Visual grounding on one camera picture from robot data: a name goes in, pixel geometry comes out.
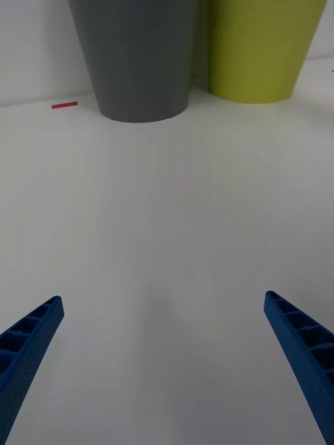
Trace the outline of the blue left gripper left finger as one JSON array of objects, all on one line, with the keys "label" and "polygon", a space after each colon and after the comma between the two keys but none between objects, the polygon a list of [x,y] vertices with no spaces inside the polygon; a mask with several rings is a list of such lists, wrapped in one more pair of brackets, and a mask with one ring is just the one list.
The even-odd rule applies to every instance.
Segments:
[{"label": "blue left gripper left finger", "polygon": [[0,444],[5,444],[47,349],[64,318],[54,296],[0,336]]}]

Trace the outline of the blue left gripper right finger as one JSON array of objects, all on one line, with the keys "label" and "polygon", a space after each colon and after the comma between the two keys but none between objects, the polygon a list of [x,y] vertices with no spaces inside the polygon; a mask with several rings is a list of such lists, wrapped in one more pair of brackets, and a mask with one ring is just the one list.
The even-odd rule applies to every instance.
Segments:
[{"label": "blue left gripper right finger", "polygon": [[267,291],[264,313],[291,366],[327,444],[334,442],[333,333],[282,298]]}]

